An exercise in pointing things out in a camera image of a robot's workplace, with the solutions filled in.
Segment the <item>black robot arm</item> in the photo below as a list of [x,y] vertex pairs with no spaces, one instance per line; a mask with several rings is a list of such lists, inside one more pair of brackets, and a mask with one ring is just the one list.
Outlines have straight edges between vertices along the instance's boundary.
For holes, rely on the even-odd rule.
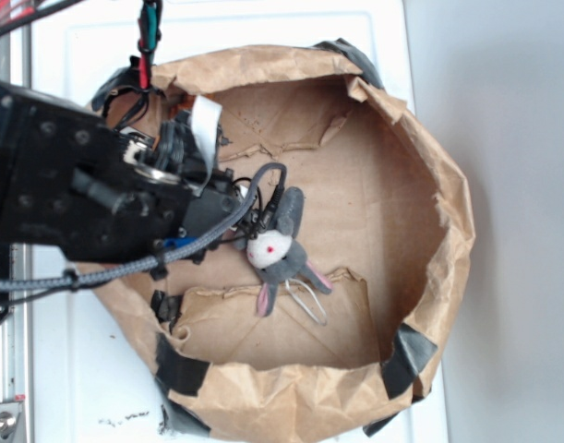
[[62,99],[0,81],[0,244],[53,245],[72,261],[124,263],[180,246],[241,198],[183,111],[149,138]]

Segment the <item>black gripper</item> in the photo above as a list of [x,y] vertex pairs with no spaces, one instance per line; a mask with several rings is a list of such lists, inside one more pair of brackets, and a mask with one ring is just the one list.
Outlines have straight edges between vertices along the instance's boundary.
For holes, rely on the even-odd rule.
[[119,126],[130,142],[125,160],[135,165],[137,173],[190,191],[177,232],[162,239],[165,250],[195,243],[235,212],[246,197],[246,189],[240,185],[251,180],[219,168],[219,149],[228,143],[220,115],[220,110],[183,111],[175,119],[162,121],[155,136],[138,127]]

